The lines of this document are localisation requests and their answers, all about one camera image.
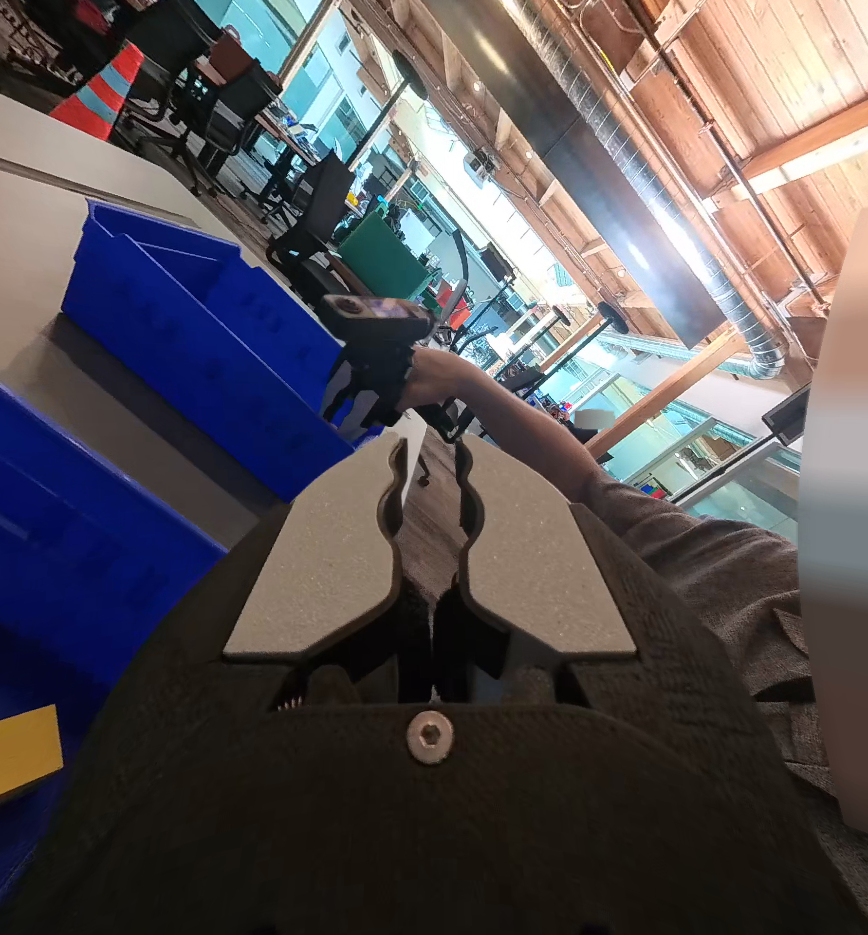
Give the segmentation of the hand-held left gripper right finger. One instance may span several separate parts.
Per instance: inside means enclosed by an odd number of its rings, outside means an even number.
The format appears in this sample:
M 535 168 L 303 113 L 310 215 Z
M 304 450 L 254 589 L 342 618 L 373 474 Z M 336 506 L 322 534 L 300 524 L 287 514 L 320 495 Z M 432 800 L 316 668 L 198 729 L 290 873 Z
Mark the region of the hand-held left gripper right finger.
M 638 648 L 575 518 L 550 482 L 490 443 L 456 445 L 466 539 L 434 612 L 435 690 L 496 703 L 522 669 L 627 661 Z

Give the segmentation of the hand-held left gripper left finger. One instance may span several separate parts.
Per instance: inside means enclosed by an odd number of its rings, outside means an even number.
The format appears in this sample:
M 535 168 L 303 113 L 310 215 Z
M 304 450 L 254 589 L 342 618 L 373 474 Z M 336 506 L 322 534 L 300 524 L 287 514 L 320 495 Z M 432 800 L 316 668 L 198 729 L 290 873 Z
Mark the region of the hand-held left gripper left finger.
M 383 701 L 433 690 L 428 603 L 396 541 L 416 460 L 380 436 L 316 478 L 290 508 L 222 650 L 299 679 L 337 666 L 354 683 L 390 677 Z

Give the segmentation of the blue plastic bin with cubes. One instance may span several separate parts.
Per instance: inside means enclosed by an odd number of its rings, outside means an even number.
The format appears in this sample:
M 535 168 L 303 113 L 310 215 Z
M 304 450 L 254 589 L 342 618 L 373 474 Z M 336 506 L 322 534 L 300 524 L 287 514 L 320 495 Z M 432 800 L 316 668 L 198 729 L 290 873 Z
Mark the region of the blue plastic bin with cubes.
M 323 420 L 341 346 L 239 245 L 87 203 L 63 312 L 281 500 L 381 435 Z

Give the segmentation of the yellow wooden cube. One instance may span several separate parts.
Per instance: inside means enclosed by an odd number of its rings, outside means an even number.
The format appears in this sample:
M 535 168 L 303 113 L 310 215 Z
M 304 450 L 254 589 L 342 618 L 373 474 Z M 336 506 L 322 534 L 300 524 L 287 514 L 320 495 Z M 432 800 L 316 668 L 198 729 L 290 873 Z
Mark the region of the yellow wooden cube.
M 64 765 L 55 705 L 0 720 L 0 805 L 33 790 Z

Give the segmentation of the person's right forearm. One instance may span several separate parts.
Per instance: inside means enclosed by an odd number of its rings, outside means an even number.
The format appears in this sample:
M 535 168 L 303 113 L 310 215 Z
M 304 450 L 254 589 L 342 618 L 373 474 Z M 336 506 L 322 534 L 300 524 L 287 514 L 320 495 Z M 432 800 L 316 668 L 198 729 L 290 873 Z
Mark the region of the person's right forearm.
M 446 395 L 462 401 L 498 447 L 532 468 L 571 502 L 612 485 L 591 453 L 550 415 L 531 407 L 466 361 L 449 358 Z

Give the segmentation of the person's right hand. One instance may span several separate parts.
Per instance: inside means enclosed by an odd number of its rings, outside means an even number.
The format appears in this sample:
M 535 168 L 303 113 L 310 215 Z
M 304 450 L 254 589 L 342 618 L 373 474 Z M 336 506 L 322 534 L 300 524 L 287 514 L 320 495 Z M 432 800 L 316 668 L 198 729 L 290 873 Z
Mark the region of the person's right hand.
M 482 383 L 482 373 L 457 355 L 426 347 L 413 349 L 406 382 L 396 408 L 417 410 L 441 405 L 447 399 L 468 402 L 468 394 Z

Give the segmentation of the green mat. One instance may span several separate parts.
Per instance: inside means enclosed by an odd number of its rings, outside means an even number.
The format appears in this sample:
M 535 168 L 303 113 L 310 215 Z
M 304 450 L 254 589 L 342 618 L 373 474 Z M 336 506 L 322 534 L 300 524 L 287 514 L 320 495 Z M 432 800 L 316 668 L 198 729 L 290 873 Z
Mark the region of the green mat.
M 410 252 L 378 212 L 370 212 L 338 248 L 343 263 L 380 298 L 416 300 L 431 272 Z

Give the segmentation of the black office chair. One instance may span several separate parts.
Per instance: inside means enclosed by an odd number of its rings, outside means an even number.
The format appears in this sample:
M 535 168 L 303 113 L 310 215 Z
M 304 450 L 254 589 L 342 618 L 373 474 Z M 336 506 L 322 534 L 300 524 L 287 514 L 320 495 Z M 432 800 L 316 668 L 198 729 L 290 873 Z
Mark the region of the black office chair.
M 347 195 L 354 180 L 334 151 L 309 167 L 297 183 L 292 206 L 297 219 L 283 233 L 267 242 L 265 257 L 297 289 L 310 274 L 314 255 L 330 246 L 334 229 L 346 213 Z

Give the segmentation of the black floor lamp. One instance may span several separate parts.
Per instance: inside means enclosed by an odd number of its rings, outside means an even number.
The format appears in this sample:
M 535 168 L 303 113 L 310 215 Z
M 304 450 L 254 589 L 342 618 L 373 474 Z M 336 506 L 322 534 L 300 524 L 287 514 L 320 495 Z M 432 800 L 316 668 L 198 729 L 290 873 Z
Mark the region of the black floor lamp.
M 410 59 L 398 49 L 393 50 L 391 56 L 393 59 L 393 64 L 398 74 L 401 76 L 401 80 L 398 85 L 391 92 L 389 92 L 384 105 L 381 107 L 381 111 L 378 117 L 371 124 L 366 134 L 364 134 L 364 136 L 356 145 L 351 156 L 347 159 L 345 163 L 347 170 L 357 169 L 358 164 L 368 154 L 372 144 L 381 133 L 381 130 L 384 129 L 388 123 L 390 123 L 392 111 L 399 98 L 403 96 L 407 89 L 411 89 L 420 101 L 424 102 L 428 100 L 427 88 L 425 87 L 421 76 L 419 75 L 414 64 L 411 63 Z

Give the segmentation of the black ceiling panel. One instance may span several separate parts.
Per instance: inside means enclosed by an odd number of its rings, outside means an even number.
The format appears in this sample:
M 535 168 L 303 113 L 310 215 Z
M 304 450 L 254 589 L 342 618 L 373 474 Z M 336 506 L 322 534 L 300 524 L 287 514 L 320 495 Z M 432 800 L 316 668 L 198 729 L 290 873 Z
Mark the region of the black ceiling panel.
M 687 349 L 727 324 L 636 184 L 600 140 L 611 111 L 528 2 L 425 2 L 507 113 Z

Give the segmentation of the orange traffic cone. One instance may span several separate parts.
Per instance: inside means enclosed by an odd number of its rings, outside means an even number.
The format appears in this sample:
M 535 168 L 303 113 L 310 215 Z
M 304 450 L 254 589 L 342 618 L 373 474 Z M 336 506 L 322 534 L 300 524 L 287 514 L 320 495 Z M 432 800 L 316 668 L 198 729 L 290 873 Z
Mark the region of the orange traffic cone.
M 136 45 L 124 41 L 119 53 L 49 116 L 78 131 L 107 142 L 144 62 Z

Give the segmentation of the spiral silver ceiling duct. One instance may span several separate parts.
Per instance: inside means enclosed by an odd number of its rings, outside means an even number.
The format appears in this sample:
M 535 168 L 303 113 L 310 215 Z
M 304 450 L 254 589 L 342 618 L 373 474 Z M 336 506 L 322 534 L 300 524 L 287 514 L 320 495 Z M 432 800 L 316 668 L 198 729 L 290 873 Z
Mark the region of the spiral silver ceiling duct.
M 603 147 L 609 161 L 644 204 L 655 228 L 666 235 L 683 265 L 697 279 L 722 316 L 744 340 L 751 359 L 745 374 L 756 380 L 777 379 L 786 363 L 786 341 L 767 317 L 756 313 L 751 299 L 761 304 L 760 290 L 746 282 L 737 262 L 716 256 L 699 237 L 673 196 L 680 189 L 680 170 L 671 158 L 657 155 L 652 163 L 617 113 L 617 93 L 606 95 L 578 62 L 568 45 L 558 40 L 537 9 L 536 2 L 507 2 L 510 16 L 555 81 L 575 106 L 580 120 Z

